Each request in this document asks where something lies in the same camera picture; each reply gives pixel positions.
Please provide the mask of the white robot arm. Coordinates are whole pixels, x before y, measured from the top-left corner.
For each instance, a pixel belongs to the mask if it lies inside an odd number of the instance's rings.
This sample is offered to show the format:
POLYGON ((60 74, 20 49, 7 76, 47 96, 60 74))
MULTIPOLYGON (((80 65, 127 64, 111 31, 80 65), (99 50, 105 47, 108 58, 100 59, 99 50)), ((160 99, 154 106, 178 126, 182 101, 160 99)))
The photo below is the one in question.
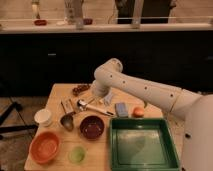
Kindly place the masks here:
POLYGON ((213 94, 201 95, 180 87, 122 73, 120 60, 111 58, 94 71, 91 91, 105 97, 117 88, 185 121, 181 168, 213 171, 213 94))

